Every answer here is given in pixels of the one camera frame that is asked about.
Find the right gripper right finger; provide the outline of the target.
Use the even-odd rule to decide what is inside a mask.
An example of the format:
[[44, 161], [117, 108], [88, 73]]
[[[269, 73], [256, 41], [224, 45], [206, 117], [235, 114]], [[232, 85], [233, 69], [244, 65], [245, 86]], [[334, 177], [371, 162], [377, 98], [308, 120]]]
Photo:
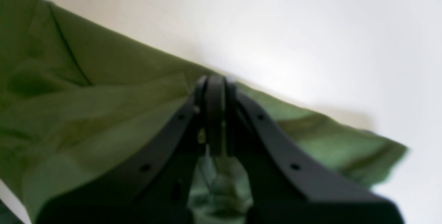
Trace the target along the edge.
[[248, 224], [402, 224], [397, 206], [319, 164], [225, 80], [228, 154], [245, 168]]

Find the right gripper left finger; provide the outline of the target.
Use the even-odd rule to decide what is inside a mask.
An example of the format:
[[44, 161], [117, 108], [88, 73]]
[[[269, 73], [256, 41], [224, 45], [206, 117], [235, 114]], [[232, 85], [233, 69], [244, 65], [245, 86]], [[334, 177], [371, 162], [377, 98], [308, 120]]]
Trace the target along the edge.
[[51, 200], [38, 224], [192, 224], [188, 196], [201, 156], [223, 152], [225, 79], [203, 76], [193, 95], [139, 152]]

